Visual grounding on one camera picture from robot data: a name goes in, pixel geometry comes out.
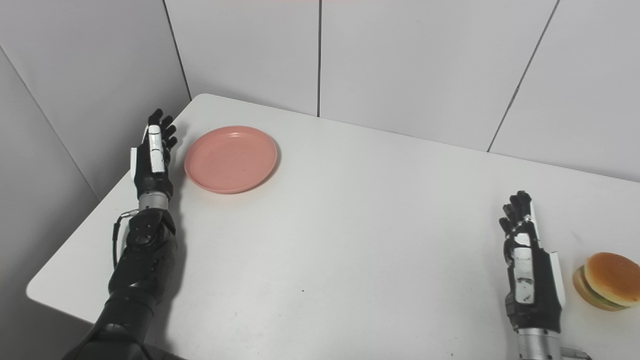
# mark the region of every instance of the white table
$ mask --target white table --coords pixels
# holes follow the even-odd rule
[[[273,176],[219,195],[185,180],[200,135],[257,127],[278,143]],[[498,225],[517,190],[560,252],[563,345],[594,359],[640,354],[640,309],[585,303],[570,278],[608,250],[640,261],[640,184],[199,95],[176,120],[182,250],[148,342],[189,360],[515,359]],[[111,224],[137,205],[127,174],[28,286],[94,321],[107,299]]]

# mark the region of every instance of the hamburger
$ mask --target hamburger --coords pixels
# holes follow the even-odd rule
[[[573,285],[595,307],[628,309],[640,303],[640,266],[624,256],[599,252],[573,273]]]

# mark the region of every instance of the pink plate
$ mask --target pink plate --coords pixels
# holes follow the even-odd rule
[[[184,170],[199,187],[239,193],[260,184],[273,170],[278,149],[273,139],[248,126],[227,126],[202,135],[187,150]]]

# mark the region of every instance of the white wall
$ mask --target white wall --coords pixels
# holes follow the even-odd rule
[[[191,95],[315,115],[319,1],[166,0]]]
[[[554,4],[324,1],[320,116],[485,151]]]
[[[2,51],[0,113],[0,354],[53,359],[86,325],[28,300],[26,285],[98,199]]]
[[[492,152],[640,181],[639,13],[561,0]]]
[[[3,0],[0,44],[100,198],[150,112],[189,102],[158,0]]]

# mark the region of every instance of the robotic arm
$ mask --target robotic arm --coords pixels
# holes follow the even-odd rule
[[[129,221],[126,248],[109,281],[109,298],[87,336],[63,360],[152,360],[144,347],[156,306],[175,267],[175,225],[168,165],[177,143],[173,119],[158,109],[148,119],[142,144],[132,149],[131,172],[138,209]]]
[[[519,191],[503,206],[504,259],[509,287],[505,305],[518,352],[523,360],[590,359],[581,351],[561,348],[560,314],[565,303],[560,262],[538,238],[536,216],[528,193]]]

